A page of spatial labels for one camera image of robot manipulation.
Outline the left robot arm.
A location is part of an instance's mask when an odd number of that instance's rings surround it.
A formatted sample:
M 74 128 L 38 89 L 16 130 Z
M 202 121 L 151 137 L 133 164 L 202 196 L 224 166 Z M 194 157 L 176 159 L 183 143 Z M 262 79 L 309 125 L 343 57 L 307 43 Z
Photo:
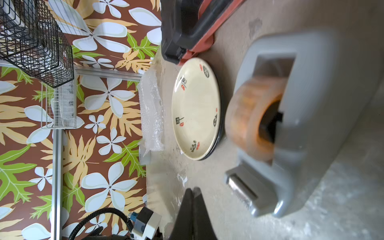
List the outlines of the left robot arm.
M 131 235 L 134 229 L 133 222 L 122 211 L 115 208 L 103 208 L 91 213 L 90 215 L 82 219 L 81 222 L 75 226 L 75 228 L 70 233 L 68 239 L 75 240 L 80 230 L 83 229 L 83 227 L 85 227 L 87 223 L 89 223 L 93 219 L 96 219 L 98 216 L 104 215 L 104 214 L 112 214 L 112 215 L 118 216 L 126 225 L 127 232 L 130 235 L 129 236 L 121 236 L 121 235 L 103 236 L 102 231 L 104 230 L 105 227 L 101 226 L 100 224 L 96 224 L 96 227 L 88 233 L 88 235 L 84 238 L 84 240 L 131 240 L 132 239 Z

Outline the cream dinner plate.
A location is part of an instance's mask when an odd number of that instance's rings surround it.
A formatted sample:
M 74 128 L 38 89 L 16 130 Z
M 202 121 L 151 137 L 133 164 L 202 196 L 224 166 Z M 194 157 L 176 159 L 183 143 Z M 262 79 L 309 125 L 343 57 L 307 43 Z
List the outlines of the cream dinner plate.
M 184 155 L 194 161 L 208 158 L 224 132 L 220 87 L 215 73 L 201 58 L 181 67 L 172 95 L 173 130 Z

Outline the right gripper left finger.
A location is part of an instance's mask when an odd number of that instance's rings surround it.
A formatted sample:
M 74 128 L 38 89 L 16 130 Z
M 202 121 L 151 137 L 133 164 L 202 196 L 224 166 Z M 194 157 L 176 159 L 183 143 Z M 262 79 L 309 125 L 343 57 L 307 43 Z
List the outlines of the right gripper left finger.
M 169 240 L 193 239 L 193 191 L 186 189 Z

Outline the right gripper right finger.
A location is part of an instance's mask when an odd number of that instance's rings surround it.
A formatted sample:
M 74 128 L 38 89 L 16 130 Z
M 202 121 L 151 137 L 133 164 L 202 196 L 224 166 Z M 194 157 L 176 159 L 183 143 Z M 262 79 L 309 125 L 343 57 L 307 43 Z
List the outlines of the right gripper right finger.
M 217 240 L 200 188 L 193 189 L 193 239 Z

